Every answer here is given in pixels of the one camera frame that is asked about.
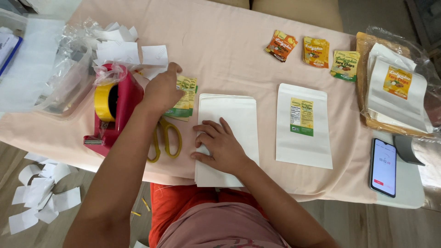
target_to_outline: yellow paper strip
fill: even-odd
[[[147,207],[147,210],[150,212],[150,208],[149,208],[149,206],[147,205],[146,200],[144,200],[144,198],[141,198],[141,200],[144,202],[144,204],[145,204],[146,207]]]

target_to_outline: smartphone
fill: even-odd
[[[371,189],[395,198],[396,148],[379,139],[372,140],[369,185]]]

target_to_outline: orange shorts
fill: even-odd
[[[150,183],[152,200],[152,229],[149,234],[150,248],[156,248],[165,230],[190,208],[202,203],[245,203],[257,209],[268,219],[262,207],[250,194],[222,188],[198,188],[190,186],[168,186]]]

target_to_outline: pink shirt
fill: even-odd
[[[244,203],[204,203],[172,223],[157,248],[285,248],[269,222]]]

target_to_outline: scissors handle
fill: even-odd
[[[179,132],[179,129],[175,125],[166,121],[165,118],[161,118],[159,123],[161,124],[162,128],[164,129],[165,152],[167,153],[167,155],[169,157],[177,158],[179,156],[179,153],[181,152],[181,148],[182,148],[182,137],[181,137],[181,133]],[[168,141],[168,129],[169,128],[174,129],[176,131],[176,134],[178,135],[179,144],[178,144],[178,150],[176,151],[175,154],[170,153],[170,142]]]
[[[153,131],[153,144],[155,145],[156,156],[154,159],[150,159],[147,155],[147,161],[149,161],[150,163],[155,163],[156,161],[158,161],[159,155],[161,155],[161,150],[159,150],[158,136],[156,133],[157,127],[158,126],[156,125],[155,130]]]

